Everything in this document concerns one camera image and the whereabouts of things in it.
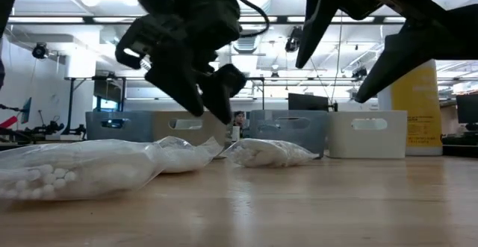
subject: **storage bin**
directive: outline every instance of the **storage bin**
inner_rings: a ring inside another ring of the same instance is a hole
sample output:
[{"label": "storage bin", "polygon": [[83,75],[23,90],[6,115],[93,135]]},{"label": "storage bin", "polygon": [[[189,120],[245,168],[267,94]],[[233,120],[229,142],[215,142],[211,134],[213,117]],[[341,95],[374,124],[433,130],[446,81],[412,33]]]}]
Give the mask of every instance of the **storage bin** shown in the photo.
[{"label": "storage bin", "polygon": [[87,139],[152,142],[154,140],[153,113],[149,111],[86,112]]},{"label": "storage bin", "polygon": [[329,156],[335,158],[404,158],[407,112],[329,113]]},{"label": "storage bin", "polygon": [[152,113],[154,140],[159,140],[166,136],[174,136],[197,146],[214,137],[220,145],[224,146],[226,125],[209,111],[205,111],[201,117],[195,117],[186,111]]},{"label": "storage bin", "polygon": [[328,113],[319,110],[254,110],[250,114],[250,137],[295,143],[323,156]]}]

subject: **gray plastic bin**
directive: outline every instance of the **gray plastic bin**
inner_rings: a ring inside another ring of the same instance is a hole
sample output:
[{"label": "gray plastic bin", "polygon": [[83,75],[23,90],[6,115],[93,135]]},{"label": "gray plastic bin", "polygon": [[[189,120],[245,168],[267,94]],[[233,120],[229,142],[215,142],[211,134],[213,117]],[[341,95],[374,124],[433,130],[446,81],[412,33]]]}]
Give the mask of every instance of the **gray plastic bin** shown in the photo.
[{"label": "gray plastic bin", "polygon": [[153,142],[153,116],[149,111],[86,112],[87,138]]},{"label": "gray plastic bin", "polygon": [[319,110],[254,110],[250,137],[295,143],[323,156],[329,115]]}]

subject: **black robotic claw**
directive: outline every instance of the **black robotic claw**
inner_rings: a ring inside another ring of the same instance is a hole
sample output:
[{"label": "black robotic claw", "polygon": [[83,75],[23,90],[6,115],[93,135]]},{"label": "black robotic claw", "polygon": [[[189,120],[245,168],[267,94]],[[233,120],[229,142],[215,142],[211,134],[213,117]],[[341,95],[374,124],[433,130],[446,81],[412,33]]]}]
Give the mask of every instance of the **black robotic claw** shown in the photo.
[{"label": "black robotic claw", "polygon": [[139,69],[149,55],[148,82],[194,116],[201,116],[206,106],[221,122],[230,123],[229,98],[244,87],[246,78],[233,66],[214,72],[208,63],[216,59],[215,50],[240,36],[237,0],[138,1],[150,14],[137,19],[120,40],[118,62]]},{"label": "black robotic claw", "polygon": [[356,101],[366,102],[420,64],[430,60],[478,60],[473,51],[476,5],[445,11],[432,0],[307,0],[306,22],[297,67],[302,68],[338,9],[360,20],[386,4],[407,21],[400,33],[386,37],[385,48],[365,78]]}]

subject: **clear plastic bag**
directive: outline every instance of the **clear plastic bag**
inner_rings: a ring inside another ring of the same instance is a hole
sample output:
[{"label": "clear plastic bag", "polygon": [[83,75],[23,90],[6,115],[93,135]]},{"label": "clear plastic bag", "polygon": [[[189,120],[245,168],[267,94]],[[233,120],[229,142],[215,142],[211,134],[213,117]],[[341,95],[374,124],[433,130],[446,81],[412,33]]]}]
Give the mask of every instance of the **clear plastic bag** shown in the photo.
[{"label": "clear plastic bag", "polygon": [[258,139],[240,140],[221,156],[249,168],[298,166],[319,157],[294,143]]},{"label": "clear plastic bag", "polygon": [[166,137],[154,143],[96,140],[3,151],[0,199],[76,200],[121,195],[143,187],[174,160],[181,160],[180,150],[191,147],[182,139]]},{"label": "clear plastic bag", "polygon": [[192,172],[202,169],[223,150],[213,137],[200,146],[192,146],[176,137],[166,137],[159,142],[159,145],[170,157],[163,173]]}]

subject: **wooden table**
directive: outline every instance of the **wooden table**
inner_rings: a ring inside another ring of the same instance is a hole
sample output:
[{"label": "wooden table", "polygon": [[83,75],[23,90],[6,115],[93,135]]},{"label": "wooden table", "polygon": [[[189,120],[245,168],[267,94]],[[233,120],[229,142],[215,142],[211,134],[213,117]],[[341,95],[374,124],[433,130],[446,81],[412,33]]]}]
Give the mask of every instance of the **wooden table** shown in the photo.
[{"label": "wooden table", "polygon": [[478,246],[478,160],[162,175],[129,197],[0,209],[0,246]]}]

